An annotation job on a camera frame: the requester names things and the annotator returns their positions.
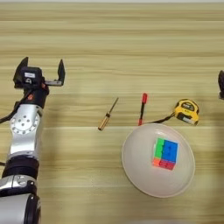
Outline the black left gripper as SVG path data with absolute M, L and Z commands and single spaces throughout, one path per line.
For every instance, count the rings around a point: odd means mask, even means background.
M 28 57 L 22 59 L 17 66 L 16 72 L 13 77 L 14 88 L 21 88 L 24 90 L 24 96 L 20 101 L 17 101 L 15 106 L 21 104 L 33 104 L 43 108 L 46 103 L 46 97 L 49 95 L 50 86 L 61 87 L 64 85 L 66 71 L 64 68 L 63 60 L 59 62 L 58 67 L 58 79 L 46 80 L 44 76 L 40 78 L 31 78 L 27 82 L 27 78 L 24 77 L 23 71 L 28 67 Z

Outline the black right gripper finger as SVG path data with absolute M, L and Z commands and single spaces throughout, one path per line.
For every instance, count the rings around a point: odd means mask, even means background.
M 220 87 L 220 98 L 224 100 L 224 71 L 220 70 L 218 77 L 218 84 Z

